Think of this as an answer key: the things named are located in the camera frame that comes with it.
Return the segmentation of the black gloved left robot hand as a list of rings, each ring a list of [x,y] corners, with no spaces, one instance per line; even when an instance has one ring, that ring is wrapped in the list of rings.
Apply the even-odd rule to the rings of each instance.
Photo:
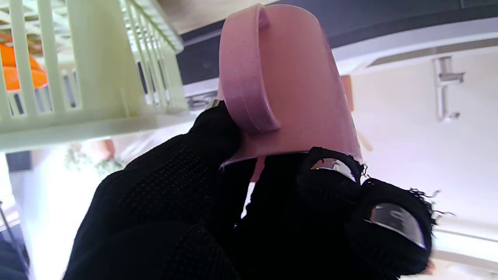
[[[314,147],[256,159],[224,102],[97,187],[65,280],[398,280],[430,264],[432,204]]]

